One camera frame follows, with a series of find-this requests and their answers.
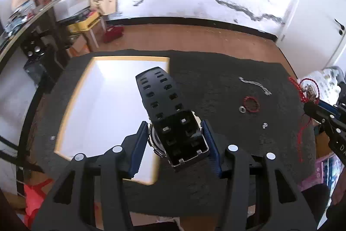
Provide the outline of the black digital wristwatch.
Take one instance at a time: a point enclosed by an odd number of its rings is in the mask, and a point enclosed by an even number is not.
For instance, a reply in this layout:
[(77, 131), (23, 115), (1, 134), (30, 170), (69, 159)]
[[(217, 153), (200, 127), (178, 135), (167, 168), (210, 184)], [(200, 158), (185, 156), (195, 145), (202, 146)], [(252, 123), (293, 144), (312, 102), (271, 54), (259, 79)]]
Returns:
[(160, 143), (170, 165), (179, 170), (209, 154), (208, 143), (175, 80), (154, 67), (135, 77), (143, 106), (151, 123), (152, 141)]

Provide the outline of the yellow jewelry box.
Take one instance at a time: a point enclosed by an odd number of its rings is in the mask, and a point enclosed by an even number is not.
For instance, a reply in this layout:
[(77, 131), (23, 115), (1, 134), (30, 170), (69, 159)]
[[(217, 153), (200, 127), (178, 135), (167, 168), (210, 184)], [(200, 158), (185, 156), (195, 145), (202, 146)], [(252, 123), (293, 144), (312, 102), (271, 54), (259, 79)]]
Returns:
[(168, 57), (93, 57), (67, 105), (54, 153), (68, 161), (77, 153), (94, 157), (135, 134), (149, 120), (135, 77), (169, 65)]

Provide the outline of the white cloth bundle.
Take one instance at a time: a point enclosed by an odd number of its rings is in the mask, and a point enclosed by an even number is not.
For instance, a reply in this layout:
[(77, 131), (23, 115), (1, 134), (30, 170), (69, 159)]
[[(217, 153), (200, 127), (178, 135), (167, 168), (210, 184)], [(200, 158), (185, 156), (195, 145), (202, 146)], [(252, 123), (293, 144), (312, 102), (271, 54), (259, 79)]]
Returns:
[(329, 105), (337, 104), (341, 93), (340, 83), (345, 83), (343, 71), (337, 67), (316, 70), (297, 80), (303, 94), (311, 101), (319, 98)]

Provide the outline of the red plastic bag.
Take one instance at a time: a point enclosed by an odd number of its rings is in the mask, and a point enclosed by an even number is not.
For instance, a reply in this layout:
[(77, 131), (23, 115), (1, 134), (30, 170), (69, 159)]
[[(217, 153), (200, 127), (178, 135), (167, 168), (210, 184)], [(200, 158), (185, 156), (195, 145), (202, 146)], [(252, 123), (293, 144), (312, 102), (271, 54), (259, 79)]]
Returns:
[(42, 189), (52, 182), (52, 179), (47, 179), (36, 185), (24, 184), (26, 202), (24, 223), (28, 229), (31, 229), (35, 216), (46, 198), (46, 194)]

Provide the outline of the white door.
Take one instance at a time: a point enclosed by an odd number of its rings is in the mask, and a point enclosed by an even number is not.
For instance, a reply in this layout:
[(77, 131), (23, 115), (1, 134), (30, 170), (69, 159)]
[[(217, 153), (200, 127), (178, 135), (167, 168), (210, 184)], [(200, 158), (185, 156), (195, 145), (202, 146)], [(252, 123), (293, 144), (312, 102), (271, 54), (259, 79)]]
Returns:
[(277, 46), (297, 77), (336, 66), (345, 52), (345, 0), (298, 0)]

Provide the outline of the black patterned table mat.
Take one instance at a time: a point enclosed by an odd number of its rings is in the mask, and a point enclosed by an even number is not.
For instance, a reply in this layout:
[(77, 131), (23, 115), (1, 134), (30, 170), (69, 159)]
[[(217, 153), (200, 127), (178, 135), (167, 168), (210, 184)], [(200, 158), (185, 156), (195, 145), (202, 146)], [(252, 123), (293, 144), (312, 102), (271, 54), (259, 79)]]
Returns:
[[(279, 63), (237, 59), (219, 53), (119, 50), (119, 56), (170, 58), (170, 74), (188, 106), (212, 129), (248, 153), (277, 153), (296, 183), (314, 172), (315, 137), (298, 92)], [(220, 211), (226, 181), (208, 160), (175, 172), (160, 160), (152, 185), (127, 181), (131, 212), (160, 216), (212, 215)]]

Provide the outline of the black side desk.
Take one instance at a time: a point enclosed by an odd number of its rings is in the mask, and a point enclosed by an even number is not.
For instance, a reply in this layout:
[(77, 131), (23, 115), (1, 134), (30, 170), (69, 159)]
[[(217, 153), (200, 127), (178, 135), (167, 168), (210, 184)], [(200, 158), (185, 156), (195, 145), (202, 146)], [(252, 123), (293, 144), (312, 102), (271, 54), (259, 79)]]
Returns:
[(54, 16), (53, 7), (60, 1), (54, 0), (44, 6), (38, 14), (22, 25), (16, 35), (1, 48), (1, 70), (3, 70), (19, 46), (24, 43), (31, 44), (44, 36), (51, 35), (54, 45), (49, 45), (41, 56), (34, 51), (33, 55), (29, 57), (29, 61), (40, 66), (42, 73), (37, 85), (42, 86), (47, 93), (52, 91), (70, 60), (66, 52), (66, 44), (69, 41), (67, 33), (59, 27)]

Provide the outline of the red cloth on floor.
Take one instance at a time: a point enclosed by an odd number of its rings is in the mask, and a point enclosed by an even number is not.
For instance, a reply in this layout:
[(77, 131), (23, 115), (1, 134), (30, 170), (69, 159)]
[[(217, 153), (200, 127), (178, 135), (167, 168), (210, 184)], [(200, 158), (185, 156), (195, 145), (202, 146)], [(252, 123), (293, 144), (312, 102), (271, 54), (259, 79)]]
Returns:
[(113, 40), (122, 37), (123, 34), (124, 28), (122, 26), (109, 26), (103, 35), (103, 42), (112, 42)]

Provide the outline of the yellow cardboard box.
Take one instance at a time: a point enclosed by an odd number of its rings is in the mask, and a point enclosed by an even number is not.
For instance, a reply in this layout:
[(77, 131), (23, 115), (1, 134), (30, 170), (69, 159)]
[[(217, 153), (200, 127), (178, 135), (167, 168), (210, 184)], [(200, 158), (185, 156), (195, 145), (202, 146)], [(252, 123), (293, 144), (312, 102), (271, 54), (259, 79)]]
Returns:
[(91, 11), (87, 15), (67, 26), (70, 33), (79, 33), (89, 31), (90, 28), (100, 20), (100, 14), (97, 11)]

